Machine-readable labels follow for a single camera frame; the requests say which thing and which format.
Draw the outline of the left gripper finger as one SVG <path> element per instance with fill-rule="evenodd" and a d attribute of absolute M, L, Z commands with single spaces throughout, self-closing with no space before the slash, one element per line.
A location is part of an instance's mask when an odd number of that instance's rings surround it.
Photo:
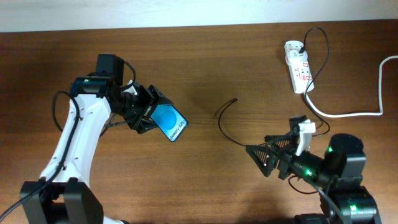
<path fill-rule="evenodd" d="M 158 128 L 158 125 L 149 116 L 144 116 L 140 119 L 135 130 L 138 134 L 144 134 L 152 129 Z"/>
<path fill-rule="evenodd" d="M 156 107 L 158 105 L 173 105 L 174 103 L 169 100 L 158 88 L 154 85 L 148 87 L 150 94 L 150 107 Z"/>

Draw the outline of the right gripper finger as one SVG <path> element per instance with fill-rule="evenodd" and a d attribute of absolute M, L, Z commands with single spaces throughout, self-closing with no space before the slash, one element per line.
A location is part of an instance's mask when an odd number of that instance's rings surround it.
<path fill-rule="evenodd" d="M 247 145 L 246 152 L 250 155 L 251 159 L 256 163 L 265 177 L 271 175 L 279 161 L 277 151 L 266 145 Z"/>
<path fill-rule="evenodd" d="M 271 149 L 291 149 L 295 148 L 294 137 L 290 134 L 269 135 L 264 138 L 265 146 Z"/>

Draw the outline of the blue Samsung Galaxy smartphone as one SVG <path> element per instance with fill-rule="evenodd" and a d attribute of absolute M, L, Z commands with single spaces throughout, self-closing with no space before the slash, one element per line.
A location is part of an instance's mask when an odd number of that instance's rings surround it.
<path fill-rule="evenodd" d="M 188 126 L 188 120 L 173 105 L 158 105 L 150 118 L 170 142 L 175 142 Z"/>

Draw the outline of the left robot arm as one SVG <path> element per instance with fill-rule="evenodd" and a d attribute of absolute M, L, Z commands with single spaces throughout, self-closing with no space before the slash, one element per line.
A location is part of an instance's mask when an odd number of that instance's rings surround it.
<path fill-rule="evenodd" d="M 142 134 L 159 128 L 176 141 L 188 121 L 156 87 L 123 85 L 111 75 L 79 77 L 71 85 L 70 107 L 56 150 L 38 181 L 24 182 L 21 201 L 29 223 L 116 223 L 90 190 L 90 173 L 101 133 L 111 115 Z"/>

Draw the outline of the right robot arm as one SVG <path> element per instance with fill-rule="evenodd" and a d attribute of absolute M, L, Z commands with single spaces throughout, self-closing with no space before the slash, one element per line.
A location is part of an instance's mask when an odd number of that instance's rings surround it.
<path fill-rule="evenodd" d="M 361 184 L 366 163 L 362 140 L 335 134 L 324 157 L 309 152 L 310 142 L 307 134 L 287 133 L 246 146 L 265 177 L 278 169 L 280 179 L 296 176 L 319 194 L 322 212 L 296 215 L 292 223 L 381 223 L 374 197 Z"/>

